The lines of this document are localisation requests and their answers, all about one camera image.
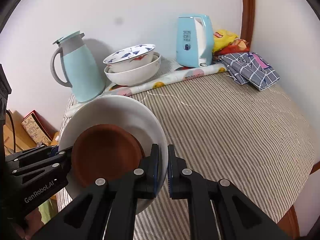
human hand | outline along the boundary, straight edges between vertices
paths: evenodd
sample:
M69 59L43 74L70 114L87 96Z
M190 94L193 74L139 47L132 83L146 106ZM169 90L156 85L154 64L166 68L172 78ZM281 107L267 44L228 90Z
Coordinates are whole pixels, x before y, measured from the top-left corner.
M23 230L22 227L17 224L14 224L14 228L22 239L25 238L26 240L30 240L33 234L38 231L44 225L44 223L41 221L42 216L39 208L36 208L30 212L25 218L28 228Z

tablecloth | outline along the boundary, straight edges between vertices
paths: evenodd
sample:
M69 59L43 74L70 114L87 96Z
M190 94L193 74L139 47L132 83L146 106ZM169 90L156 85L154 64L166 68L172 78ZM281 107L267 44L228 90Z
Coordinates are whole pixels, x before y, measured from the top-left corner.
M219 73L131 97L155 114L189 168L207 179L229 179L274 222L302 190L315 140L279 85L258 91ZM65 117L61 134L67 123ZM63 189L57 200L62 209L71 198ZM134 239L190 239L187 201L169 198L167 179L154 202L136 215Z

white wall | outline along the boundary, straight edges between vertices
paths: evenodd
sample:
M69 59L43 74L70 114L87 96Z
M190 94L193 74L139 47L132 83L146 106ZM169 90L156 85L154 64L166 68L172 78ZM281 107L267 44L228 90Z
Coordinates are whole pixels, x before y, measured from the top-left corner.
M22 115L35 109L59 129L71 91L50 73L55 40L81 30L100 68L110 53L140 43L175 57L181 13L207 14L215 30L240 33L242 0L22 0L0 34L0 63L12 87L8 108Z
M256 0L251 49L280 74L280 84L304 112L320 140L320 21L306 0ZM320 160L316 149L315 163ZM312 174L294 203L300 235L320 215L320 171Z

brown bowl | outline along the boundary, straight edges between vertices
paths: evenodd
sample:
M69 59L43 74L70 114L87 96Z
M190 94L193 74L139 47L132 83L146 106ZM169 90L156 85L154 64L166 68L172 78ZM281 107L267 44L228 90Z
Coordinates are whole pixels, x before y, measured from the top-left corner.
M77 138L71 164L80 184L87 187L98 178L121 178L138 168L143 157L143 149L133 135L113 124L99 124Z

large white bowl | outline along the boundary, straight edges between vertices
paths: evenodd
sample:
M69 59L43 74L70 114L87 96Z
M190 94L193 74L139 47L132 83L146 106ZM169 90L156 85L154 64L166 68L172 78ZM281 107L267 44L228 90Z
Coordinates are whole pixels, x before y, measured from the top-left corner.
M121 49L103 60L114 73L128 71L149 64L152 60L153 44L141 44Z
M109 67L106 67L104 73L111 82L117 85L134 86L141 84L154 76L159 70L160 63L161 56L159 53L155 52L152 62L147 65L120 73L113 73Z
M151 145L159 145L158 195L168 167L168 145L164 131L155 115L139 101L118 95L103 96L87 103L69 121L60 139L59 150L73 146L77 137L97 124L114 124L131 133L141 144L145 156L150 155ZM74 199L84 188L79 184L71 168L67 175L66 190ZM152 203L150 199L138 199L140 213Z

